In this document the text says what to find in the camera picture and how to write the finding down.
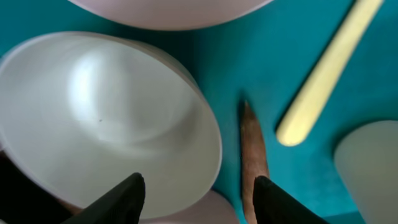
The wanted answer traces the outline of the white round plate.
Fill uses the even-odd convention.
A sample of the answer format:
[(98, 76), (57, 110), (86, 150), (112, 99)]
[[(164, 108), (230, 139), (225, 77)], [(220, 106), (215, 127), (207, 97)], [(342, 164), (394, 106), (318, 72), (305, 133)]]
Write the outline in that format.
[(271, 0), (70, 0), (97, 16), (150, 30), (192, 30), (245, 16)]

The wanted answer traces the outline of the cream white bowl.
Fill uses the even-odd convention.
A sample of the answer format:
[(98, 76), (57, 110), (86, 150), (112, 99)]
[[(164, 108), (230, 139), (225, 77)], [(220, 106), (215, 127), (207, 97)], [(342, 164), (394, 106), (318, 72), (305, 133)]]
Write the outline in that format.
[(91, 32), (41, 35), (3, 56), (1, 143), (30, 180), (80, 208), (140, 173), (143, 219), (199, 201), (222, 161), (215, 116), (178, 60)]

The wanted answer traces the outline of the white plastic cup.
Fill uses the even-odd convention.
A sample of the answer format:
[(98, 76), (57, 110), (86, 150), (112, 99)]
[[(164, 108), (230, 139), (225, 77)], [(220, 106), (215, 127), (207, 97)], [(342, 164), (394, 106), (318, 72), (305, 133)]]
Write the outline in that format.
[(336, 169), (366, 223), (397, 224), (397, 121), (377, 121), (344, 137)]

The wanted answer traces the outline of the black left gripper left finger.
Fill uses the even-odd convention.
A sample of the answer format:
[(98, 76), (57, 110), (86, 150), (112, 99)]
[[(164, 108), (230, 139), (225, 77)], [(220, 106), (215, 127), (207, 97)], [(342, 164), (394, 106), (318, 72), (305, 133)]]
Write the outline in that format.
[(137, 224), (145, 197), (144, 178), (136, 172), (62, 224)]

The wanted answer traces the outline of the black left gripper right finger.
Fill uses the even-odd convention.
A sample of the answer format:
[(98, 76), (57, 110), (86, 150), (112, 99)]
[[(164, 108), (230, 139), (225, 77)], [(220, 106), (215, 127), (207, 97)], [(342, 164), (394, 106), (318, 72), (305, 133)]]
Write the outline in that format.
[(258, 224), (328, 224), (265, 176), (255, 178), (252, 202)]

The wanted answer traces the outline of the pink white bowl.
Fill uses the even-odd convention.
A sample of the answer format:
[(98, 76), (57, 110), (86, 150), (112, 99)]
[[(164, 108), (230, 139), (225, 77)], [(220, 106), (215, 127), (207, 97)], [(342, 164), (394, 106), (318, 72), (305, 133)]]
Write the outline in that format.
[(232, 205), (211, 190), (202, 199), (181, 212), (166, 217), (140, 220), (139, 224), (240, 224)]

